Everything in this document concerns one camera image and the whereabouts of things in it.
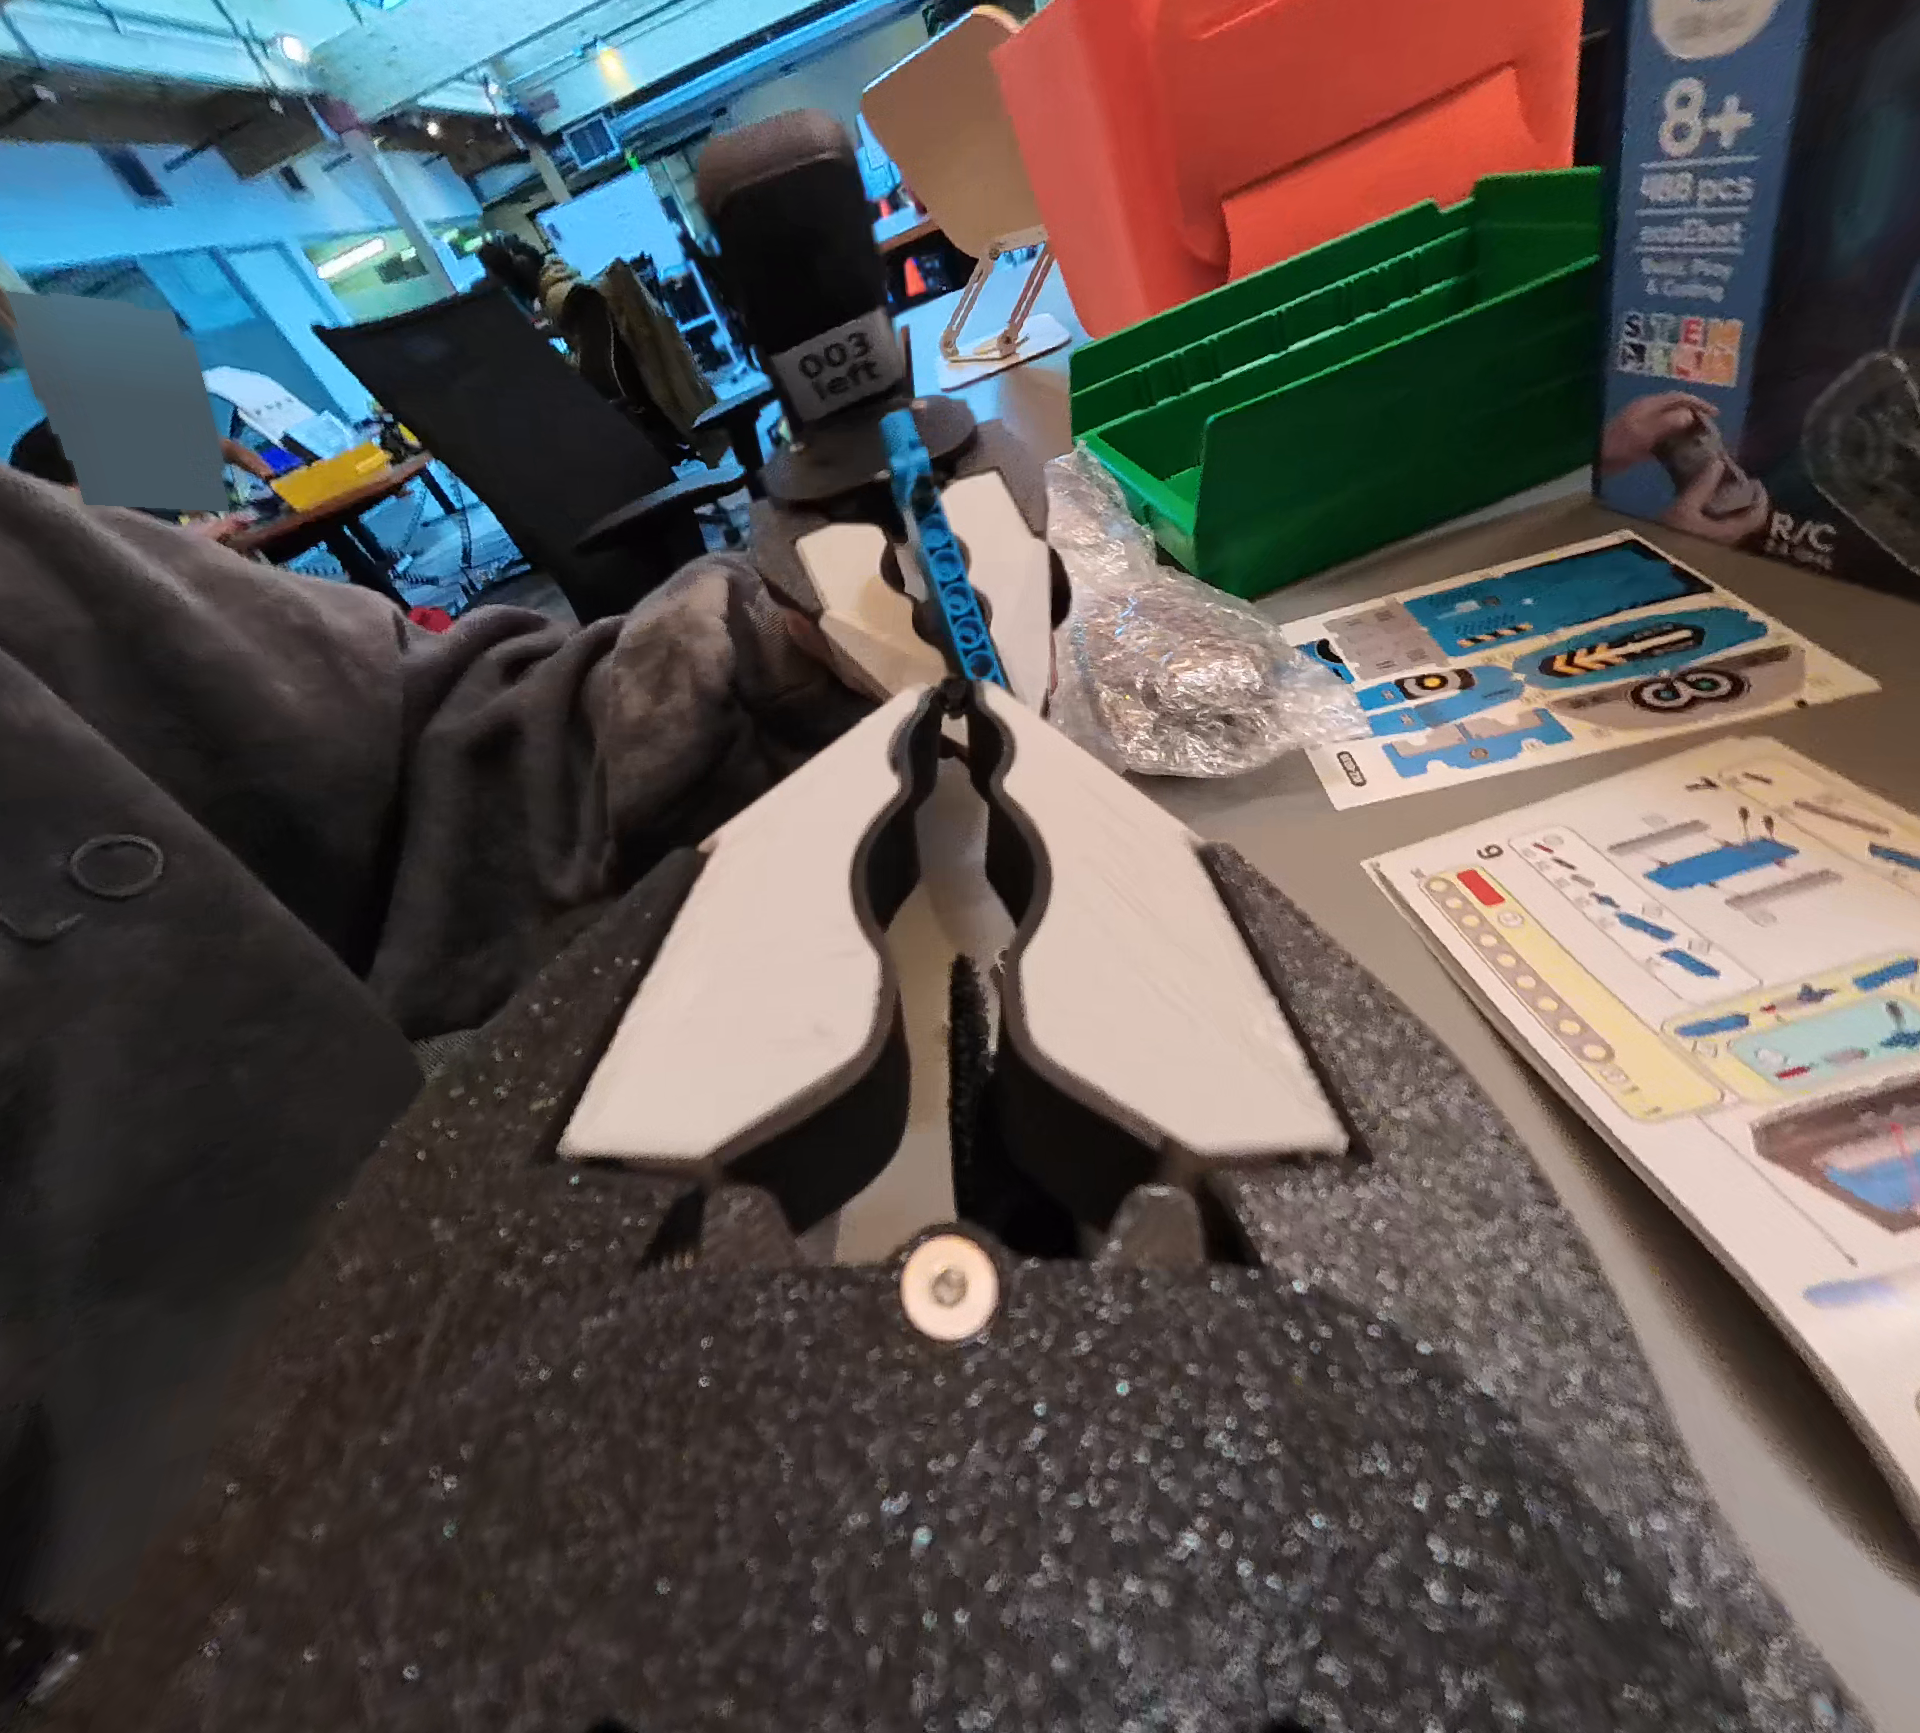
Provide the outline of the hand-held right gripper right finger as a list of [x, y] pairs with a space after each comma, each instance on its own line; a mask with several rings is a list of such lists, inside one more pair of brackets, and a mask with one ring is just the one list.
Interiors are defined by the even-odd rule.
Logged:
[[1023, 1177], [1348, 1155], [1195, 830], [1005, 690], [972, 690], [972, 784], [1013, 914], [994, 1121]]

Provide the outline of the open instruction booklet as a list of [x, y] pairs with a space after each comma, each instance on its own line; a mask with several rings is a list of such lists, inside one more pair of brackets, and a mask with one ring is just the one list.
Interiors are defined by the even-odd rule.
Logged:
[[1367, 880], [1920, 1509], [1920, 817], [1721, 739]]

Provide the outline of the yellow plastic bin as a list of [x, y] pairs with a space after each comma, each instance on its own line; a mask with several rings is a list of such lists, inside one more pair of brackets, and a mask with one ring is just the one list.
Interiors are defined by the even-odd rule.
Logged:
[[287, 514], [327, 514], [345, 493], [364, 493], [364, 491], [384, 484], [384, 472], [392, 472], [392, 456], [379, 443], [353, 443], [353, 448], [338, 448], [327, 458], [305, 458], [305, 464], [279, 472], [272, 493]]

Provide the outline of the clear bubble wrap bag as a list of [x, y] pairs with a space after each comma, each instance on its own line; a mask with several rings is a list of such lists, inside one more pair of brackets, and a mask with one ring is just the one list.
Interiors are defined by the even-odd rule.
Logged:
[[1052, 726], [1135, 777], [1245, 777], [1362, 739], [1355, 692], [1251, 601], [1168, 570], [1086, 448], [1043, 458], [1067, 575]]

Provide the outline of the blue perforated building beam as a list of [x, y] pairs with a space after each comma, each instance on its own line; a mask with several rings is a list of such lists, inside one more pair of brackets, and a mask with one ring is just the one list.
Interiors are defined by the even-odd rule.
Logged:
[[933, 617], [937, 660], [946, 665], [946, 675], [960, 675], [972, 690], [1013, 692], [988, 615], [981, 615], [972, 575], [967, 575], [967, 554], [946, 526], [945, 484], [933, 472], [914, 409], [887, 409], [873, 425], [883, 425], [883, 448], [887, 448], [893, 505], [900, 505], [906, 558], [923, 580], [923, 617]]

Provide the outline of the blue sticker sheet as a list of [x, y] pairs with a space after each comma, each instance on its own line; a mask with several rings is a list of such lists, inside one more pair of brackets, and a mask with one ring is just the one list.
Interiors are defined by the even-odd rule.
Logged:
[[1634, 532], [1289, 617], [1286, 645], [1355, 700], [1355, 733], [1309, 749], [1340, 813], [1882, 692]]

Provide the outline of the person's dark jacket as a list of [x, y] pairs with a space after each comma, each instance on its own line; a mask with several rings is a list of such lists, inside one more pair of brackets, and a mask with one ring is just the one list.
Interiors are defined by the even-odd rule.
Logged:
[[84, 715], [7, 660], [7, 1625], [98, 1625], [421, 1066], [335, 941], [379, 817], [318, 733]]

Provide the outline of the grey desk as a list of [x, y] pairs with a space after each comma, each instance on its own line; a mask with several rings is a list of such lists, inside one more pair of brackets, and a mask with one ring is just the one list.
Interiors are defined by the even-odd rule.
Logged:
[[[1259, 615], [1286, 625], [1530, 554], [1578, 546], [1607, 526], [1622, 524], [1589, 499], [1589, 472], [1571, 464], [1568, 476], [1480, 505], [1422, 538], [1313, 575], [1265, 596]], [[1783, 722], [1780, 739], [1915, 813], [1915, 768], [1895, 739], [1903, 700], [1915, 700], [1915, 601], [1728, 558], [1682, 532], [1665, 532], [1660, 546], [1691, 558], [1712, 580], [1882, 683], [1882, 700], [1807, 709]], [[1476, 1002], [1459, 996], [1403, 910], [1362, 876], [1362, 860], [1376, 854], [1476, 825], [1498, 805], [1548, 800], [1578, 777], [1607, 777], [1654, 758], [1660, 742], [1612, 749], [1355, 813], [1337, 813], [1324, 800], [1309, 758], [1286, 758], [1251, 777], [1144, 790], [1165, 813], [1188, 817], [1188, 830], [1239, 846], [1337, 941], [1348, 941], [1459, 1059], [1467, 1075], [1476, 1075], [1582, 1225], [1669, 1398], [1676, 1431], [1761, 1582], [1855, 1692], [1872, 1727], [1915, 1727], [1915, 1527], [1895, 1516], [1872, 1457], [1741, 1284], [1730, 1284], [1721, 1262], [1634, 1184], [1634, 1173], [1622, 1173], [1622, 1162], [1571, 1121], [1571, 1109], [1548, 1097], [1522, 1059], [1505, 1054], [1505, 1042], [1476, 1016]], [[914, 1105], [893, 1173], [864, 1200], [864, 1216], [852, 1223], [847, 1213], [841, 1223], [841, 1254], [887, 1254], [906, 1233], [956, 1216], [946, 958], [994, 952], [988, 938], [1002, 929], [994, 899], [972, 899], [967, 876], [933, 876], [933, 884], [919, 884], [893, 920]]]

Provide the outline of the wooden laptop stand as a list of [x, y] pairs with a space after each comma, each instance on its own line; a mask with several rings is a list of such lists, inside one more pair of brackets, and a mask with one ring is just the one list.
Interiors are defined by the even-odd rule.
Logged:
[[[905, 185], [919, 198], [933, 229], [972, 254], [972, 276], [937, 339], [945, 395], [1067, 346], [1067, 325], [1039, 315], [1058, 254], [994, 72], [994, 57], [1017, 38], [1017, 30], [1023, 22], [1013, 14], [972, 6], [864, 91], [864, 125], [900, 164]], [[994, 337], [967, 339], [1005, 254], [1029, 254], [1023, 288]]]

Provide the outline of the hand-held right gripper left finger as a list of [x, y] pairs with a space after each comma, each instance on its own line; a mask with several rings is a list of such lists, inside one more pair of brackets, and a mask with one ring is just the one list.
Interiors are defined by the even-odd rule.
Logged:
[[718, 1177], [852, 1089], [900, 1014], [883, 899], [919, 726], [906, 690], [701, 846], [563, 1162]]

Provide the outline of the olive jacket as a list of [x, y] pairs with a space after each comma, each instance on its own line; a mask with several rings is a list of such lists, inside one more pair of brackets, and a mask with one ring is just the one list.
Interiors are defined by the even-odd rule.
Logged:
[[653, 439], [684, 448], [701, 443], [718, 389], [636, 264], [618, 254], [586, 276], [563, 254], [546, 254], [542, 315], [606, 406], [618, 406]]

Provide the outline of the green plastic bin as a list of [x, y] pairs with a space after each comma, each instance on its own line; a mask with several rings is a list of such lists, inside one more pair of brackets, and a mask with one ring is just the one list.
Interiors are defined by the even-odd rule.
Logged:
[[1071, 346], [1155, 546], [1265, 596], [1595, 456], [1603, 171], [1480, 177]]

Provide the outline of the person's left forearm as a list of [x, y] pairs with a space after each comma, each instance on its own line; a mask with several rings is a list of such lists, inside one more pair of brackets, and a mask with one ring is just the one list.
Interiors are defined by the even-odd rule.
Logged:
[[864, 706], [746, 558], [629, 615], [384, 596], [7, 472], [7, 932], [78, 952], [125, 910], [183, 1014], [265, 1008], [265, 952], [345, 971], [409, 1042], [482, 1029], [664, 854], [703, 843]]

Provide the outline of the orange felt bag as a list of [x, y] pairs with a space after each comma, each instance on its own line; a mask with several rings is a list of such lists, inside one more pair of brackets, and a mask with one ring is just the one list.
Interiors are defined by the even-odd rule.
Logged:
[[1571, 164], [1578, 0], [1043, 0], [994, 54], [1093, 337]]

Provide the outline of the dark blue toy set box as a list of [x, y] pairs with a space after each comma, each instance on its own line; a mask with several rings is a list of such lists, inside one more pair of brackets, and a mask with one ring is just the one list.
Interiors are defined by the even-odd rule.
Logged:
[[1920, 0], [1582, 0], [1595, 499], [1920, 592]]

